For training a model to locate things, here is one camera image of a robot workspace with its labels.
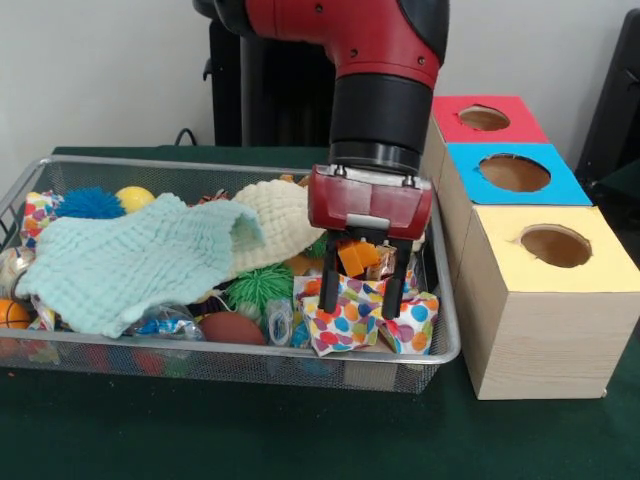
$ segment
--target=stacked boxes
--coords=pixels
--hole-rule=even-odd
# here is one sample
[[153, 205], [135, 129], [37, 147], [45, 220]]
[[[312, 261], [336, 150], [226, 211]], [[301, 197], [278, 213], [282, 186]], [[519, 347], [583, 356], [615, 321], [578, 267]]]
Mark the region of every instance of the stacked boxes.
[[436, 98], [423, 175], [478, 398], [602, 396], [640, 314], [640, 273], [524, 103]]

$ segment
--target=wire basket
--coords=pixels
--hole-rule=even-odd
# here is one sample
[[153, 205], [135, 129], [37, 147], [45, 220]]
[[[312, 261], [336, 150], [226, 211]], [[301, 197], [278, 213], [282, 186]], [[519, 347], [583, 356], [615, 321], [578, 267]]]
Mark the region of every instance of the wire basket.
[[[90, 186], [116, 192], [128, 185], [139, 185], [155, 193], [173, 192], [194, 204], [201, 196], [221, 188], [235, 194], [261, 180], [307, 173], [205, 163], [52, 156], [29, 166], [0, 203], [0, 236], [3, 248], [19, 245], [24, 200], [30, 191], [53, 190], [64, 195]], [[436, 281], [429, 287], [439, 290], [441, 306], [429, 355], [347, 352], [320, 359], [311, 349], [137, 337], [111, 340], [100, 335], [0, 329], [0, 366], [420, 393], [438, 367], [460, 352], [442, 223], [437, 201], [434, 202], [425, 251], [416, 272], [421, 286], [426, 288], [426, 273], [437, 270], [437, 275], [432, 275]], [[434, 259], [428, 269], [425, 258]]]

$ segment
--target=green spiky ball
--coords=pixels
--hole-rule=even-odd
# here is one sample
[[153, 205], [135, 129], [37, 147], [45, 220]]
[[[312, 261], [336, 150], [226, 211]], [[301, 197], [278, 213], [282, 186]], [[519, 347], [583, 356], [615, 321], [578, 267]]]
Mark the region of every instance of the green spiky ball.
[[327, 251], [327, 232], [324, 232], [322, 236], [313, 242], [309, 248], [304, 251], [304, 254], [312, 260], [324, 258], [324, 254]]
[[264, 316], [269, 300], [291, 299], [293, 273], [281, 263], [246, 272], [227, 289], [227, 295], [232, 308], [237, 308], [243, 303], [253, 304]]

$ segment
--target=polka dot paper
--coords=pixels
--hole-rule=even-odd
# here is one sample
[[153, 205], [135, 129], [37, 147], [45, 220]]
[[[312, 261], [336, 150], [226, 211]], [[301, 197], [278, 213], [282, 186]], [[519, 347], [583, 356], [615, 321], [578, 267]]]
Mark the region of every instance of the polka dot paper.
[[375, 345], [378, 332], [396, 353], [428, 353], [437, 318], [438, 299], [419, 292], [413, 272], [409, 272], [398, 318], [382, 316], [385, 281], [361, 281], [340, 277], [338, 306], [333, 313], [318, 308], [322, 279], [296, 278], [296, 302], [311, 335], [311, 345], [319, 356]]
[[53, 192], [27, 194], [20, 238], [25, 247], [35, 249], [38, 235], [56, 219], [55, 209], [63, 198]]

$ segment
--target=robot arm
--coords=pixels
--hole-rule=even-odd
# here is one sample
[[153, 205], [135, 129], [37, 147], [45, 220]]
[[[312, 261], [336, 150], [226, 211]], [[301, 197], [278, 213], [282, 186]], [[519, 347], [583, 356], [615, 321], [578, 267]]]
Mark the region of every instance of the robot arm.
[[343, 236], [397, 248], [383, 316], [400, 313], [411, 243], [431, 213], [418, 178], [433, 88], [444, 62], [449, 0], [215, 0], [238, 35], [323, 45], [336, 66], [328, 166], [315, 166], [309, 220], [329, 231], [320, 307], [338, 293]]

